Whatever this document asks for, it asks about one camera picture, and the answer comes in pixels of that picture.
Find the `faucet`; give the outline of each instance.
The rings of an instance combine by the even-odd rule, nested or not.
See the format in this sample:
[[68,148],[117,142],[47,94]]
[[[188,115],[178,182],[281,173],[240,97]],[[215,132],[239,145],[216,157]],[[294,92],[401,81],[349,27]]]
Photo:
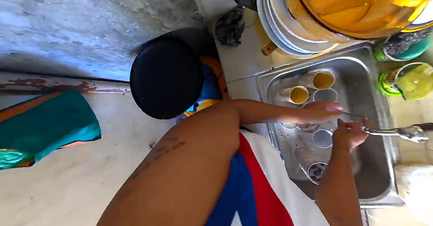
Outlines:
[[400,136],[403,139],[413,142],[427,142],[429,137],[426,135],[426,132],[433,131],[433,123],[423,123],[388,130],[362,126],[362,131],[371,135]]

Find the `fingernail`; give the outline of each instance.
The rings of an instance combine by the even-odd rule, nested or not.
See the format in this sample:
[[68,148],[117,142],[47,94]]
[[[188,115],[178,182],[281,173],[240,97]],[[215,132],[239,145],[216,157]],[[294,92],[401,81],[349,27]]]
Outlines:
[[343,110],[342,107],[327,107],[326,108],[327,111],[339,111],[339,110]]

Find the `hand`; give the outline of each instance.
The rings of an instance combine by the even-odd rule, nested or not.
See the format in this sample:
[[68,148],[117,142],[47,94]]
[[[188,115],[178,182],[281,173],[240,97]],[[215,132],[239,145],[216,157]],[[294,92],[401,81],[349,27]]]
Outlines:
[[318,124],[342,115],[343,107],[335,102],[311,102],[299,109],[298,124]]
[[362,131],[360,124],[356,122],[345,123],[341,119],[338,119],[337,122],[338,128],[332,136],[333,148],[352,151],[367,139],[368,134]]

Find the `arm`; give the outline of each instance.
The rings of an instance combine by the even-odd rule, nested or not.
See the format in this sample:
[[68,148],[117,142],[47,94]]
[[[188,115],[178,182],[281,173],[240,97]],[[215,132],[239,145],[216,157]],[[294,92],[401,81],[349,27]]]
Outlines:
[[303,109],[252,100],[220,102],[170,129],[110,202],[98,226],[204,225],[239,147],[239,126],[311,122],[340,115],[336,103]]
[[346,124],[338,119],[331,159],[316,193],[316,204],[331,226],[362,226],[350,152],[367,136],[359,124]]

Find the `green towel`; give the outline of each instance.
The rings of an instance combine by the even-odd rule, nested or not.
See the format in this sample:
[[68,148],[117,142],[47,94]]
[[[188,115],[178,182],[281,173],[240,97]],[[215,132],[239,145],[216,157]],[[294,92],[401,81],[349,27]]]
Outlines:
[[100,138],[77,90],[39,96],[0,111],[0,169],[31,166],[62,146]]

